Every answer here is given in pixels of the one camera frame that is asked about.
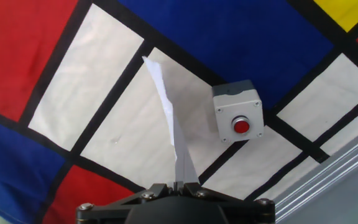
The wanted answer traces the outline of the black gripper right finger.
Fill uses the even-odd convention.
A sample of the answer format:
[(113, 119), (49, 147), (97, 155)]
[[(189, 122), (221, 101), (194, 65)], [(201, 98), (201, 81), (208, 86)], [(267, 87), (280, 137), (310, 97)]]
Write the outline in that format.
[(197, 182), (179, 182), (178, 194), (217, 207), (218, 215), (228, 223), (275, 223), (275, 202), (268, 198), (241, 200), (202, 187)]

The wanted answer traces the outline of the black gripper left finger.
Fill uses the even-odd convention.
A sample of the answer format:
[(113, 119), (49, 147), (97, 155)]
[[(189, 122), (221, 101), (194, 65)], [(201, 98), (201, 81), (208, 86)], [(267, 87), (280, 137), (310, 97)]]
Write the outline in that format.
[(76, 209), (76, 224), (125, 223), (136, 205), (172, 195), (173, 189), (167, 184), (153, 184), (149, 189), (108, 205), (83, 203)]

